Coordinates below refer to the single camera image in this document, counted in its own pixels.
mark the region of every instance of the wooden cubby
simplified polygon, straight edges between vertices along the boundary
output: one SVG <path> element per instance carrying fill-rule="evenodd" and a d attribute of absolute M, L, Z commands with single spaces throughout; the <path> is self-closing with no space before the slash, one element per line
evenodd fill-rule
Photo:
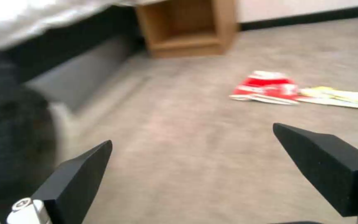
<path fill-rule="evenodd" d="M 238 31 L 235 0 L 168 0 L 136 12 L 156 58 L 224 54 Z"/>

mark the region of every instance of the trash on floor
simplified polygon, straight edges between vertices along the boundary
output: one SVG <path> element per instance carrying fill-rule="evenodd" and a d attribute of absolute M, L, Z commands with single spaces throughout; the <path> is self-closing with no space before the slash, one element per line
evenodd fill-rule
<path fill-rule="evenodd" d="M 254 71 L 236 87 L 230 98 L 257 100 L 280 105 L 297 105 L 298 86 L 279 72 Z"/>
<path fill-rule="evenodd" d="M 298 101 L 322 105 L 358 108 L 358 92 L 339 91 L 319 86 L 299 90 Z"/>
<path fill-rule="evenodd" d="M 236 87 L 230 98 L 280 105 L 297 105 L 300 101 L 358 108 L 358 92 L 339 91 L 325 86 L 299 89 L 292 79 L 279 72 L 254 71 Z"/>

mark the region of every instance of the white bedsheet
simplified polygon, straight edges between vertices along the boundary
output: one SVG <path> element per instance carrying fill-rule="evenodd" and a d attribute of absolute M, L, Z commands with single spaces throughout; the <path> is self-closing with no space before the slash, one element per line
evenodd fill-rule
<path fill-rule="evenodd" d="M 90 17 L 111 5 L 159 1 L 162 0 L 0 0 L 0 49 L 41 35 L 48 28 Z"/>

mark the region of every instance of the beige carpet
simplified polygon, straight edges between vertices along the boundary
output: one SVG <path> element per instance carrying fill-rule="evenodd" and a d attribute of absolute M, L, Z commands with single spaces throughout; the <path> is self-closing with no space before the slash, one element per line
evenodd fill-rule
<path fill-rule="evenodd" d="M 358 19 L 242 32 L 221 57 L 133 57 L 96 97 L 108 112 L 70 152 L 114 143 L 85 223 L 355 223 L 301 175 L 272 124 L 332 133 L 358 147 L 358 110 L 230 100 L 253 70 L 358 91 Z"/>

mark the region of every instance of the white wall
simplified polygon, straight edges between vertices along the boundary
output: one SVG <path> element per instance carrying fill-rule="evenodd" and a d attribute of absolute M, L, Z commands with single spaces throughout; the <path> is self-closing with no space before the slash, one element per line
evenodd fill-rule
<path fill-rule="evenodd" d="M 358 0 L 237 0 L 240 22 L 311 14 L 358 6 Z"/>

